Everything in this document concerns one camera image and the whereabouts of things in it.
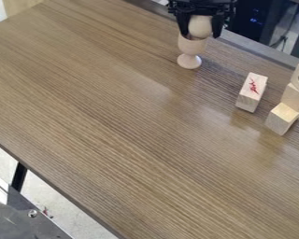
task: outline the table top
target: table top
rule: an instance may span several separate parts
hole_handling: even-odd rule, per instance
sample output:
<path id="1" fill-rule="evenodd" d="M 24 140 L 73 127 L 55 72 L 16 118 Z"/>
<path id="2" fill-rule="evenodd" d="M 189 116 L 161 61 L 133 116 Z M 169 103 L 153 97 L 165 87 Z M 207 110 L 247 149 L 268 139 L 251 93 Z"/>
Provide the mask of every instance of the table top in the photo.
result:
<path id="1" fill-rule="evenodd" d="M 0 23 L 0 145 L 121 238 L 299 238 L 299 122 L 264 127 L 292 71 L 117 0 L 47 1 Z M 248 72 L 269 77 L 255 114 Z"/>

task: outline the floor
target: floor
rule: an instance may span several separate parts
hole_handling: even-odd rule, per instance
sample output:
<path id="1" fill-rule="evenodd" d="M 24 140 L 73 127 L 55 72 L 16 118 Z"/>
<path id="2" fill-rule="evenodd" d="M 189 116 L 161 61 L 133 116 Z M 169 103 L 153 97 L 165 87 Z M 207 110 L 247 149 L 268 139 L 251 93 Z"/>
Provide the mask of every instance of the floor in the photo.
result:
<path id="1" fill-rule="evenodd" d="M 11 181 L 16 165 L 17 162 L 0 148 L 0 177 L 4 181 Z M 48 208 L 52 220 L 73 238 L 116 238 L 31 172 L 26 177 L 21 193 L 41 210 Z"/>
<path id="2" fill-rule="evenodd" d="M 164 5 L 167 3 L 167 0 L 153 1 Z M 5 12 L 2 0 L 0 0 L 0 21 L 6 17 L 7 13 Z M 289 43 L 285 46 L 285 52 L 290 53 L 291 46 L 297 37 L 297 32 L 299 32 L 299 16 L 290 31 Z M 6 182 L 11 181 L 16 164 L 17 162 L 0 148 L 0 177 Z M 29 173 L 26 178 L 22 194 L 40 209 L 47 207 L 50 215 L 53 216 L 53 221 L 74 238 L 116 238 L 32 173 Z"/>

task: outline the wooden toy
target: wooden toy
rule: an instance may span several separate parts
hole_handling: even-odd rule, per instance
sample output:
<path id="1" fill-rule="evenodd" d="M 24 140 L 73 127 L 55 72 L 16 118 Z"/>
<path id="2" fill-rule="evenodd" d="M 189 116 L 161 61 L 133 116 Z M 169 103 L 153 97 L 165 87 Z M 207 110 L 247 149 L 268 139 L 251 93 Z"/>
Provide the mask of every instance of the wooden toy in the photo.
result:
<path id="1" fill-rule="evenodd" d="M 236 106 L 251 113 L 255 112 L 267 86 L 268 77 L 249 73 L 241 89 Z"/>

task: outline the black machine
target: black machine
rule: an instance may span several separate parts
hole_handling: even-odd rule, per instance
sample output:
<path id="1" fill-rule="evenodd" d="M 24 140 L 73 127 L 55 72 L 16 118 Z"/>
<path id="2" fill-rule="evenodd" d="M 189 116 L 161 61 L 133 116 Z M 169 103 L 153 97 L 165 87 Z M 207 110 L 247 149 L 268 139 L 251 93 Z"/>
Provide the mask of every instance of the black machine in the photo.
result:
<path id="1" fill-rule="evenodd" d="M 290 0 L 238 0 L 235 19 L 228 30 L 269 45 L 290 4 Z"/>
<path id="2" fill-rule="evenodd" d="M 192 15 L 212 16 L 212 31 L 215 38 L 221 35 L 225 19 L 234 15 L 236 0 L 169 0 L 168 12 L 173 13 L 183 35 L 189 33 Z"/>

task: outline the black cable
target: black cable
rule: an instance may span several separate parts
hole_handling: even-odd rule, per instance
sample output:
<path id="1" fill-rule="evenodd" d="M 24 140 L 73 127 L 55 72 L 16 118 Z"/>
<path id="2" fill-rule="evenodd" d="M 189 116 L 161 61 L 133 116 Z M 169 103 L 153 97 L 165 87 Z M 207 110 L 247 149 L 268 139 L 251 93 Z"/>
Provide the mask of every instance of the black cable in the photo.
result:
<path id="1" fill-rule="evenodd" d="M 284 49 L 285 49 L 285 47 L 286 47 L 287 40 L 288 40 L 288 37 L 286 36 L 286 37 L 284 38 L 283 47 L 282 47 L 282 49 L 281 49 L 281 51 L 283 51 L 283 52 L 284 52 Z"/>
<path id="2" fill-rule="evenodd" d="M 296 11 L 295 11 L 295 13 L 293 14 L 291 23 L 290 23 L 290 25 L 288 26 L 288 28 L 286 29 L 285 33 L 279 38 L 279 40 L 278 40 L 277 42 L 275 42 L 275 43 L 273 43 L 272 45 L 270 45 L 271 48 L 276 48 L 276 47 L 278 47 L 279 44 L 280 44 L 282 41 L 284 41 L 284 40 L 286 39 L 287 34 L 288 34 L 289 31 L 291 30 L 292 25 L 293 25 L 293 23 L 295 22 L 296 17 L 298 16 L 298 14 L 299 14 L 299 8 L 297 8 Z"/>

